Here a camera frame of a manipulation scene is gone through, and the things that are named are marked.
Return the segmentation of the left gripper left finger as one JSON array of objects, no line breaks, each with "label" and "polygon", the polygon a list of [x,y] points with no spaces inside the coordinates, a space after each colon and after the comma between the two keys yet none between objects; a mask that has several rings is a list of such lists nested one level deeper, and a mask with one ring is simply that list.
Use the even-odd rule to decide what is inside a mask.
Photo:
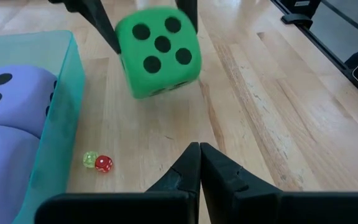
[{"label": "left gripper left finger", "polygon": [[200,175],[192,142],[145,192],[56,195],[37,209],[35,224],[198,224]]}]

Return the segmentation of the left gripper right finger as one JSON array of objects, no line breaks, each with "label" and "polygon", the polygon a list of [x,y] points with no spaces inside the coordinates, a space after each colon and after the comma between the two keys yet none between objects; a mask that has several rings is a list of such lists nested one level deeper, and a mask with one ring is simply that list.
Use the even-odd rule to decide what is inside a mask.
[{"label": "left gripper right finger", "polygon": [[211,224],[358,224],[358,192],[286,192],[202,142]]}]

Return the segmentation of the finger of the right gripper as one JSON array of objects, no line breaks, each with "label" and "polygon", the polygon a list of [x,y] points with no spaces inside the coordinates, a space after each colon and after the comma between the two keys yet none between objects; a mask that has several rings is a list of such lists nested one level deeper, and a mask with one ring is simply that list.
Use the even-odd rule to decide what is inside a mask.
[{"label": "finger of the right gripper", "polygon": [[48,0],[52,4],[64,4],[67,11],[81,14],[105,39],[115,53],[121,53],[117,34],[101,0]]},{"label": "finger of the right gripper", "polygon": [[186,27],[192,24],[195,33],[198,33],[198,0],[175,0],[179,10],[178,20],[181,25]]}]

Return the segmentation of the small red translucent die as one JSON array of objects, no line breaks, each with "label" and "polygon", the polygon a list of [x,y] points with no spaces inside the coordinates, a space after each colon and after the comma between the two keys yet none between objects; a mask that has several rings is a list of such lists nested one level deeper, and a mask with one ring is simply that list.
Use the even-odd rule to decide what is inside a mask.
[{"label": "small red translucent die", "polygon": [[113,167],[113,161],[110,157],[100,155],[96,158],[94,167],[101,172],[109,172]]}]

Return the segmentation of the small green translucent die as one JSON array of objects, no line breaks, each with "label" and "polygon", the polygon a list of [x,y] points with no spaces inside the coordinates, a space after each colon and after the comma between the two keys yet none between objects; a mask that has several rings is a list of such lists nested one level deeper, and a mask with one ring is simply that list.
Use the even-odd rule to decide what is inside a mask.
[{"label": "small green translucent die", "polygon": [[87,168],[94,168],[96,159],[99,154],[95,151],[88,151],[83,155],[83,165]]}]

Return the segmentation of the large green foam die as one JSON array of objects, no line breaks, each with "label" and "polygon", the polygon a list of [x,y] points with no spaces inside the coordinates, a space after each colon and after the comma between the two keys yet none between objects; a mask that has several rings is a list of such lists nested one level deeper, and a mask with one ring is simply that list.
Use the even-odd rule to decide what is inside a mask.
[{"label": "large green foam die", "polygon": [[116,34],[127,84],[146,98],[196,80],[201,48],[188,16],[174,7],[151,7],[120,20]]}]

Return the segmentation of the large purple foam die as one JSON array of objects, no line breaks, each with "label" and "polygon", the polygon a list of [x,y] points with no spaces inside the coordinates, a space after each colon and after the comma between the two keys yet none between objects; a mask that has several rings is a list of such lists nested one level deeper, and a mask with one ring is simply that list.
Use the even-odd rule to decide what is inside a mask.
[{"label": "large purple foam die", "polygon": [[40,139],[0,126],[0,224],[11,224],[27,191]]},{"label": "large purple foam die", "polygon": [[32,65],[0,67],[0,126],[41,137],[57,77]]}]

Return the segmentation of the teal translucent plastic bin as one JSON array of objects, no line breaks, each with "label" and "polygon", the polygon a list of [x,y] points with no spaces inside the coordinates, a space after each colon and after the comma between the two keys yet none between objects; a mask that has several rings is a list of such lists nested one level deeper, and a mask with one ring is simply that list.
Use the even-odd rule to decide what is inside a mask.
[{"label": "teal translucent plastic bin", "polygon": [[34,224],[46,199],[66,191],[85,86],[74,35],[67,30],[0,35],[0,67],[32,65],[57,77],[22,207],[11,224]]}]

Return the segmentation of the black frame clamp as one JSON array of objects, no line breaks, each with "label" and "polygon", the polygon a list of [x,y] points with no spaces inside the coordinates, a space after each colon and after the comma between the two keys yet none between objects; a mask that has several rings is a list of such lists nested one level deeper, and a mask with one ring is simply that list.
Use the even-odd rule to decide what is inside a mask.
[{"label": "black frame clamp", "polygon": [[304,14],[286,14],[281,17],[281,21],[284,24],[294,24],[297,26],[305,26],[307,29],[309,29],[313,21]]}]

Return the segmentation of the black metal table frame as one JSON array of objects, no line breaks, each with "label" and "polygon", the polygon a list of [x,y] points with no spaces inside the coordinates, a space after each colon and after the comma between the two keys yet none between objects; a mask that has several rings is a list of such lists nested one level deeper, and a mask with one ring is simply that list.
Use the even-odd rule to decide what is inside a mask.
[{"label": "black metal table frame", "polygon": [[271,1],[283,16],[304,14],[313,21],[309,29],[292,25],[299,28],[346,77],[345,61],[358,52],[358,0]]}]

